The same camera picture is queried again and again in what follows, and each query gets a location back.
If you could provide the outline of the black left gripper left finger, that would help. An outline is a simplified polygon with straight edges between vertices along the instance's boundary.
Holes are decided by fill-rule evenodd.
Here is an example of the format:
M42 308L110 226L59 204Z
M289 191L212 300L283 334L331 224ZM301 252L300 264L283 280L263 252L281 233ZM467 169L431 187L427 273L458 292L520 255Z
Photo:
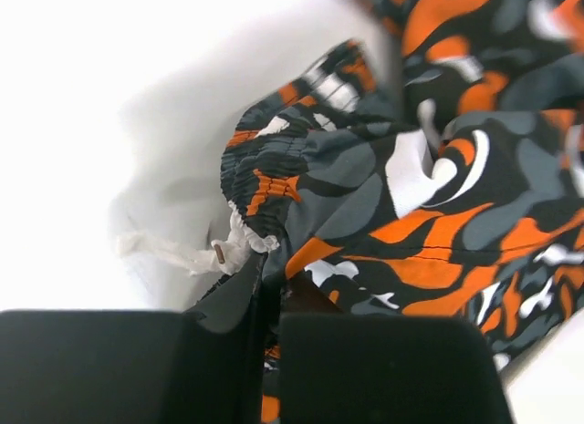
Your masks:
M1 314L4 423L257 423L264 257L193 308Z

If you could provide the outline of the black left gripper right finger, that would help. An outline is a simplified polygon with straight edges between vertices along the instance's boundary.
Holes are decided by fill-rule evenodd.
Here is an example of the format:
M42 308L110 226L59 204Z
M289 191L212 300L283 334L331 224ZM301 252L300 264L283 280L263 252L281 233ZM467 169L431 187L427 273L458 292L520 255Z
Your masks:
M280 318L285 423L510 423L491 354L449 317L347 315L303 276Z

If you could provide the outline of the orange grey camouflage shorts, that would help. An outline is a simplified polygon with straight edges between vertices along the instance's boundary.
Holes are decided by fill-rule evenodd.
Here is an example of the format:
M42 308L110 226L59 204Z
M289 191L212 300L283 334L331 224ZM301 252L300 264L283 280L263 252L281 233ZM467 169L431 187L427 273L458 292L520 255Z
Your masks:
M457 316L499 365L583 307L583 0L365 0L401 41L403 116L360 45L241 118L221 162L230 233L118 240L193 274L266 256L345 314Z

